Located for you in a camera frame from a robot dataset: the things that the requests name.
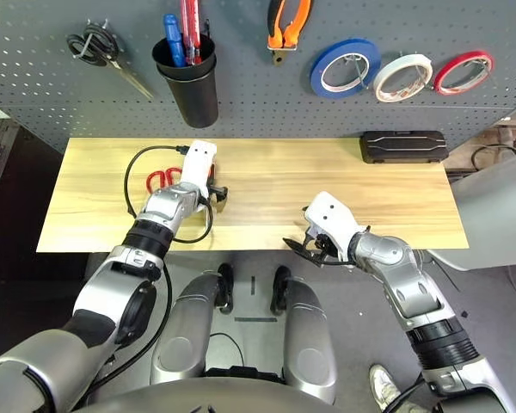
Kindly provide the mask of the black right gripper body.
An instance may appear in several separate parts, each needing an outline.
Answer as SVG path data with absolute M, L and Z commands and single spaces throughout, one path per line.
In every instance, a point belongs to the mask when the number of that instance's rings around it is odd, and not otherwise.
M 306 234 L 304 238 L 304 245 L 307 247 L 310 241 L 314 241 L 314 245 L 318 250 L 318 253 L 324 256 L 327 265 L 348 265 L 349 261 L 341 261 L 338 259 L 338 249 L 336 248 L 333 241 L 325 234 L 318 234 L 316 237 L 312 237 L 310 234 Z

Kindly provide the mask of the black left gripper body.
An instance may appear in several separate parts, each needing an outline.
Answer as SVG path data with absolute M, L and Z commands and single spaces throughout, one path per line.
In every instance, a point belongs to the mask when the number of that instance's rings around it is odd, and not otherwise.
M 215 207 L 218 212 L 221 212 L 225 205 L 229 194 L 229 189 L 226 186 L 219 186 L 216 180 L 216 164 L 213 163 L 209 175 L 207 177 L 206 186 L 209 193 L 209 200 L 215 198 Z

